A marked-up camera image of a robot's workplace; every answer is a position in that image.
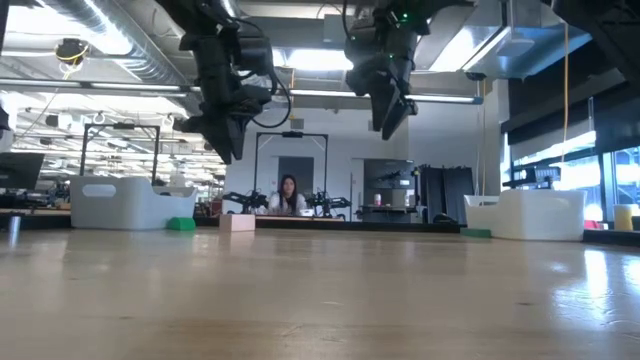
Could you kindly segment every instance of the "computer monitor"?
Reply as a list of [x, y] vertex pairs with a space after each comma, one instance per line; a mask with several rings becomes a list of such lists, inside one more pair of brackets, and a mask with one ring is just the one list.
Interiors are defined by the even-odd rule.
[[0, 188], [35, 189], [43, 162], [44, 154], [0, 153]]

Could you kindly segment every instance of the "woman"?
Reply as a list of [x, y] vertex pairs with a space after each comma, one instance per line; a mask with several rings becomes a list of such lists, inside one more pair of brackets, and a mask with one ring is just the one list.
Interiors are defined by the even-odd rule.
[[296, 178], [284, 175], [280, 180], [280, 190], [269, 199], [269, 214], [299, 216], [300, 210], [306, 208], [304, 196], [298, 194]]

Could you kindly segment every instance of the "gray door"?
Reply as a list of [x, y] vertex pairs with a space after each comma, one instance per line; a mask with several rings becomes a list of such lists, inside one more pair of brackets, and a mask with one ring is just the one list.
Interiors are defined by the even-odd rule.
[[278, 162], [278, 181], [284, 175], [293, 175], [298, 184], [298, 194], [308, 196], [313, 194], [313, 158], [280, 156]]

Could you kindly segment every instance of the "green block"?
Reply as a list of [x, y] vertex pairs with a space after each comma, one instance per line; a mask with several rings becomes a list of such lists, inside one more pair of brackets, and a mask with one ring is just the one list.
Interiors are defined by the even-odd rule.
[[491, 230], [488, 230], [488, 229], [462, 228], [462, 229], [460, 229], [460, 235], [469, 236], [469, 237], [490, 239], [491, 238]]
[[172, 218], [167, 222], [167, 229], [178, 231], [194, 231], [196, 222], [193, 218]]

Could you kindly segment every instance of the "white plastic bin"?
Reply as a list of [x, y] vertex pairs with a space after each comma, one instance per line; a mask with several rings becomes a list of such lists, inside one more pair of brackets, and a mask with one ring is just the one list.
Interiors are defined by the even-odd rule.
[[195, 188], [152, 187], [142, 177], [73, 176], [71, 225], [90, 229], [163, 229], [173, 217], [192, 217], [196, 196]]
[[585, 199], [584, 191], [507, 190], [499, 198], [465, 196], [465, 210], [470, 228], [489, 229], [493, 237], [580, 241]]

